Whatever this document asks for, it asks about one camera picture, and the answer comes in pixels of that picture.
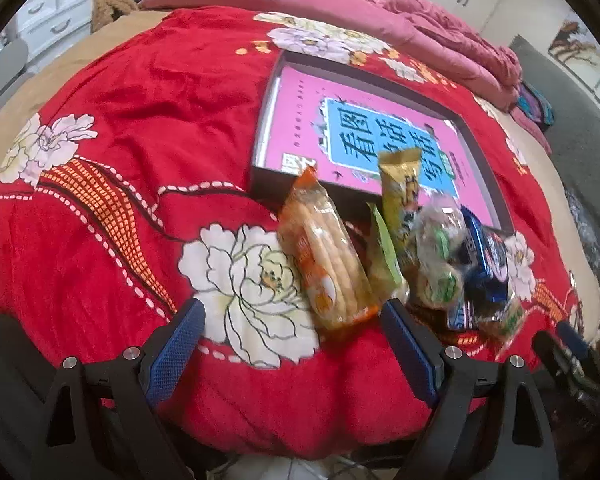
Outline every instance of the white dresser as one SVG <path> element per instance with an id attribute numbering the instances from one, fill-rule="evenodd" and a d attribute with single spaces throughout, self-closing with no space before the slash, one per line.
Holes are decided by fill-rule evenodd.
<path id="1" fill-rule="evenodd" d="M 27 0 L 9 25 L 29 47 L 30 70 L 41 70 L 91 33 L 91 0 Z"/>

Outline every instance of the brown stuffed toy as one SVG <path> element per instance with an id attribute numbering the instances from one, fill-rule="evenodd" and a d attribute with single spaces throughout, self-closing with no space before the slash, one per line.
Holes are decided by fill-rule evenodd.
<path id="1" fill-rule="evenodd" d="M 91 32 L 100 30 L 105 25 L 115 22 L 120 16 L 138 10 L 133 0 L 93 0 L 91 16 Z"/>

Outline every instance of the blue snack package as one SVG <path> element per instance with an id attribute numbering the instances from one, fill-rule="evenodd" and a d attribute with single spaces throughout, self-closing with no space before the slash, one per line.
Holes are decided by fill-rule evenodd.
<path id="1" fill-rule="evenodd" d="M 454 332 L 465 332 L 476 330 L 474 323 L 474 306 L 464 296 L 458 301 L 458 305 L 446 313 L 446 327 Z"/>
<path id="2" fill-rule="evenodd" d="M 471 288 L 483 291 L 491 303 L 506 302 L 509 271 L 504 240 L 494 229 L 483 226 L 465 206 L 461 209 L 469 232 L 458 251 L 460 263 L 469 269 L 465 284 L 469 292 Z"/>

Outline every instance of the orange snack package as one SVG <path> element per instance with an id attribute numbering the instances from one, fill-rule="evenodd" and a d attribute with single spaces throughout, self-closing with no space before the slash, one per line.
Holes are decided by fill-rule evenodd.
<path id="1" fill-rule="evenodd" d="M 360 259 L 314 168 L 296 179 L 278 219 L 280 245 L 298 261 L 309 302 L 325 329 L 378 312 Z"/>

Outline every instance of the blue gripper pad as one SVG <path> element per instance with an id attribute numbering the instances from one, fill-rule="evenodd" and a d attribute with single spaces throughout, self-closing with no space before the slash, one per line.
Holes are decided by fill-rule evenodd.
<path id="1" fill-rule="evenodd" d="M 178 314 L 165 326 L 157 330 L 170 330 L 166 342 L 152 356 L 151 349 L 146 349 L 142 360 L 142 368 L 147 360 L 148 371 L 144 370 L 144 396 L 152 407 L 162 400 L 169 399 L 176 388 L 191 354 L 196 348 L 200 336 L 205 329 L 205 307 L 198 300 L 193 300 L 183 306 Z M 158 344 L 164 338 L 157 338 Z"/>
<path id="2" fill-rule="evenodd" d="M 404 310 L 404 307 L 392 304 L 394 301 L 396 300 L 389 300 L 382 307 L 380 325 L 414 395 L 432 408 L 438 402 L 438 391 L 442 386 L 442 359 L 437 354 L 432 356 L 436 362 L 431 362 L 397 311 L 397 308 Z"/>
<path id="3" fill-rule="evenodd" d="M 589 345 L 568 322 L 559 322 L 555 327 L 555 333 L 580 361 L 589 356 Z"/>

